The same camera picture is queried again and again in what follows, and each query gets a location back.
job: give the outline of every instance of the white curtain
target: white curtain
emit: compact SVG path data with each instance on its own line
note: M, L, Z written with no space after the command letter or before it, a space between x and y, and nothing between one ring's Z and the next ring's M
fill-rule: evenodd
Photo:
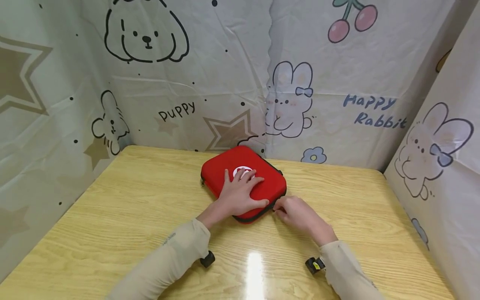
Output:
M129 144L383 170L477 1L1 1L0 280Z
M480 5L385 176L459 299L478 299Z

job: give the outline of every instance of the beige sleeve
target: beige sleeve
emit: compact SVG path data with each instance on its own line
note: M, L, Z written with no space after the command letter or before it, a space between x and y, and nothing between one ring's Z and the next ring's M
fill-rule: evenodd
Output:
M342 300L383 300L382 294L363 273L347 244L335 241L320 248L329 285Z
M210 232L197 219L178 227L145 257L106 297L107 300L157 300L192 264L208 255Z

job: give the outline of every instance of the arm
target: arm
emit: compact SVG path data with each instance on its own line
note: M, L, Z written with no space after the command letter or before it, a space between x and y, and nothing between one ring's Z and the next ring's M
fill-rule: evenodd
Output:
M348 246L338 240L333 228L302 199L282 197L275 203L274 210L280 219L307 233L320 247L327 282L342 300L384 299Z
M265 207L268 200L250 198L252 188L263 181L254 171L237 172L230 181L225 170L225 183L220 197L196 219L178 227L167 240L145 257L106 297L106 300L157 300L160 294L185 274L192 264L208 255L210 228L232 215Z

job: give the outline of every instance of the cherry drawing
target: cherry drawing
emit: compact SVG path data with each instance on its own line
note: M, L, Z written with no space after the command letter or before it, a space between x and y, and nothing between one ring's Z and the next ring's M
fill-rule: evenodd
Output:
M328 29L328 40L334 44L343 41L350 32L350 24L347 19L352 6L359 10L355 18L355 29L357 31L366 31L377 21L378 11L375 5L363 5L358 0L334 0L332 4L334 7L347 5L343 17L333 22Z

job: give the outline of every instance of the wooden table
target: wooden table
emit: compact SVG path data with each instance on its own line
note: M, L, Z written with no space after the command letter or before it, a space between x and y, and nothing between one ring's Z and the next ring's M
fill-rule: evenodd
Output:
M200 185L214 154L127 147L0 285L0 299L102 299L176 226L211 201ZM307 201L360 260L387 299L453 299L383 175L375 170L269 160L288 194ZM304 263L315 245L270 213L212 230L198 262L165 299L338 299Z

